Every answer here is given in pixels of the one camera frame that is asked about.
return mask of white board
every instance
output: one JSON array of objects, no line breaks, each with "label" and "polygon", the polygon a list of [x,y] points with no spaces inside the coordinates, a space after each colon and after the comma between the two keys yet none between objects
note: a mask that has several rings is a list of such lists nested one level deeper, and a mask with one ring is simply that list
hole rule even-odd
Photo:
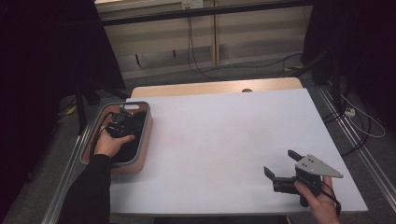
[{"label": "white board", "polygon": [[263,166],[295,175],[288,149],[344,174],[333,185],[343,211],[367,207],[307,90],[135,98],[154,120],[143,171],[113,175],[111,212],[254,215],[308,211],[277,193]]}]

